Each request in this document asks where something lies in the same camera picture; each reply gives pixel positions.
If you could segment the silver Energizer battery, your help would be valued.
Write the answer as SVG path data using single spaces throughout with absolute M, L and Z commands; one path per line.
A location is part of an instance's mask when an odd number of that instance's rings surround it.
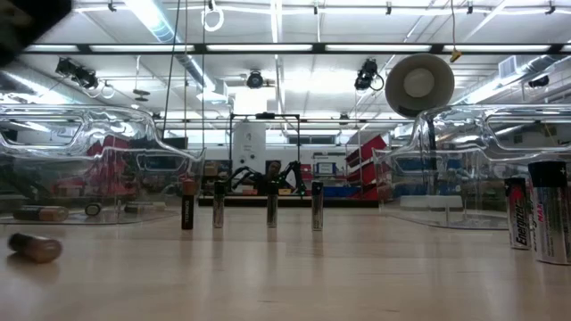
M 530 250 L 529 206 L 525 179 L 511 177 L 504 180 L 509 227 L 509 244 L 512 249 Z
M 221 181 L 216 181 L 212 203 L 212 226 L 214 228 L 222 228 L 224 225 L 225 195 L 225 184 Z
M 278 187 L 276 182 L 269 184 L 267 199 L 267 226 L 277 226 Z
M 534 206 L 534 252 L 537 260 L 571 265 L 571 210 L 564 161 L 528 165 Z

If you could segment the metal screws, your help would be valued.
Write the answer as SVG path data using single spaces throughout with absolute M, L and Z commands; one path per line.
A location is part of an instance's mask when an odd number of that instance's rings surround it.
M 313 181 L 311 184 L 311 225 L 313 231 L 323 229 L 323 187 L 323 183 L 319 181 Z

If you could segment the person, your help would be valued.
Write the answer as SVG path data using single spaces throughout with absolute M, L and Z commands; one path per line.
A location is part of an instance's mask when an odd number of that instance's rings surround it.
M 271 185 L 274 183 L 275 179 L 279 176 L 281 170 L 281 162 L 277 160 L 272 160 L 267 168 L 265 183 L 266 183 L 266 193 L 271 190 Z

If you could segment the white cabinet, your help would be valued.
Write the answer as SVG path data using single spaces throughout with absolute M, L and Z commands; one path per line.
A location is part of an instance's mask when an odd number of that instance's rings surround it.
M 260 122 L 241 122 L 234 127 L 233 169 L 249 167 L 258 172 L 265 170 L 266 125 Z

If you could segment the small background monitor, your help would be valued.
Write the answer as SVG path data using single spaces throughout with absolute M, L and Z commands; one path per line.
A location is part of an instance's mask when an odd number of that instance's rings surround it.
M 318 161 L 314 164 L 313 174 L 316 177 L 335 177 L 337 175 L 336 163 L 331 161 Z

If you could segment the blue storage bins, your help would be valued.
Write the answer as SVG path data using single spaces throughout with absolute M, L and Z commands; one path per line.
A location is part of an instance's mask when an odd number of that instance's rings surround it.
M 357 186 L 325 186 L 323 194 L 326 198 L 359 199 L 360 188 Z

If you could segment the red shelf rack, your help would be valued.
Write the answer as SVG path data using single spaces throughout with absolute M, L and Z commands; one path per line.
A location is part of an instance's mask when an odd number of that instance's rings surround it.
M 381 136 L 374 136 L 361 144 L 346 158 L 348 186 L 352 189 L 349 198 L 359 200 L 375 200 L 377 198 L 376 150 L 383 151 L 387 146 Z

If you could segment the white desk lamp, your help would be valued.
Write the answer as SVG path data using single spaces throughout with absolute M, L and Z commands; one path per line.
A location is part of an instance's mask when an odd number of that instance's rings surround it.
M 398 62 L 385 81 L 385 99 L 394 112 L 413 119 L 413 134 L 403 147 L 389 152 L 388 158 L 412 155 L 423 157 L 422 166 L 437 171 L 433 109 L 446 106 L 454 92 L 451 67 L 430 53 L 416 53 Z

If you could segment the clear plastic tray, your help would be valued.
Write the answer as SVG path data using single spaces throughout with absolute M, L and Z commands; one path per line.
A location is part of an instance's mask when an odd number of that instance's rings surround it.
M 0 225 L 115 225 L 159 218 L 181 219 L 182 182 L 195 181 L 197 198 L 203 178 L 204 152 L 166 144 L 149 114 L 124 107 L 68 105 L 0 106 Z M 101 198 L 56 196 L 52 183 L 71 177 L 94 163 L 87 149 L 106 136 L 128 142 L 123 148 L 127 173 L 136 196 Z M 84 208 L 102 204 L 94 217 Z M 126 213 L 128 202 L 165 202 L 160 212 Z M 69 210 L 62 222 L 18 220 L 22 206 L 61 206 Z
M 571 191 L 571 105 L 478 104 L 421 112 L 404 144 L 376 150 L 379 212 L 429 226 L 507 228 L 504 181 L 563 161 Z

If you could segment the red cabinet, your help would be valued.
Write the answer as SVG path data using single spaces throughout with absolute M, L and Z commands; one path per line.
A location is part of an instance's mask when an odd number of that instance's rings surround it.
M 71 177 L 58 178 L 51 191 L 56 196 L 135 197 L 136 188 L 124 159 L 123 148 L 127 147 L 126 140 L 115 136 L 106 136 L 102 142 L 92 144 L 86 156 L 92 157 L 94 163 Z

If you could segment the black background rig frame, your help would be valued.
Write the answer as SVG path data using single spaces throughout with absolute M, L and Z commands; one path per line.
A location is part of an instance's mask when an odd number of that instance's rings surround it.
M 254 114 L 231 113 L 228 119 L 228 160 L 233 173 L 232 149 L 234 127 L 241 122 L 260 122 L 266 125 L 266 166 L 270 161 L 280 161 L 281 169 L 290 161 L 301 161 L 301 117 L 299 114 L 259 112 Z

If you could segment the black overhead frame beam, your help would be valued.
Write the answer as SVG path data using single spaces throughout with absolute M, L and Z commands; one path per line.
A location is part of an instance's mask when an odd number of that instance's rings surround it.
M 421 43 L 284 43 L 284 44 L 37 44 L 25 54 L 155 55 L 155 54 L 451 54 L 463 55 L 571 55 L 565 44 L 421 44 Z

